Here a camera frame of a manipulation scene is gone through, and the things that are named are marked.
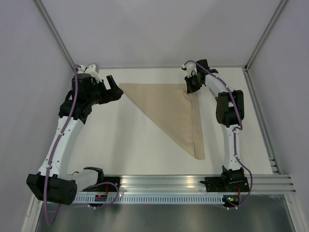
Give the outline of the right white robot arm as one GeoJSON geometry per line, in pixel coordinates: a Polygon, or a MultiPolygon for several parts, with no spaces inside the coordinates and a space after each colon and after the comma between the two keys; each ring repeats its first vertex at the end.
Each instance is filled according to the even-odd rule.
{"type": "Polygon", "coordinates": [[[224,164],[220,177],[206,177],[202,183],[208,192],[222,191],[248,192],[248,180],[244,175],[244,168],[240,164],[239,134],[243,129],[244,94],[242,90],[234,90],[219,77],[216,69],[208,66],[208,61],[189,60],[182,65],[186,71],[184,78],[187,93],[197,92],[202,86],[207,86],[216,100],[215,116],[221,125],[224,136],[224,164]]]}

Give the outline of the black handled steel fork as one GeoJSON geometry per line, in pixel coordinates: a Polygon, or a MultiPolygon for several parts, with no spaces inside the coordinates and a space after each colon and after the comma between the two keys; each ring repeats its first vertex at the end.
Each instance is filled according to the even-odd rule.
{"type": "Polygon", "coordinates": [[[209,91],[211,92],[211,94],[213,95],[215,99],[218,98],[218,93],[219,93],[218,89],[209,87],[209,91]]]}

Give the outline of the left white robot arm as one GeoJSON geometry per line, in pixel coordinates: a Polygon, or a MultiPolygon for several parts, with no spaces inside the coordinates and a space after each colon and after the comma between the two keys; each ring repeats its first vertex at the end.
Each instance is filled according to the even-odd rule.
{"type": "Polygon", "coordinates": [[[117,101],[122,89],[108,75],[107,89],[103,81],[90,74],[80,73],[72,79],[72,89],[60,106],[56,134],[43,164],[36,174],[29,174],[26,183],[35,197],[70,205],[78,192],[105,191],[106,183],[101,168],[85,167],[82,171],[68,173],[70,157],[76,140],[95,104],[117,101]]]}

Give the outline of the beige cloth napkin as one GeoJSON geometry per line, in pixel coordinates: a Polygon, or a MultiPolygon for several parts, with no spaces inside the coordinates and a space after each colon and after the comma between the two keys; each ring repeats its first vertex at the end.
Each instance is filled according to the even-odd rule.
{"type": "Polygon", "coordinates": [[[185,84],[121,83],[126,96],[177,145],[197,160],[205,159],[198,95],[185,84]]]}

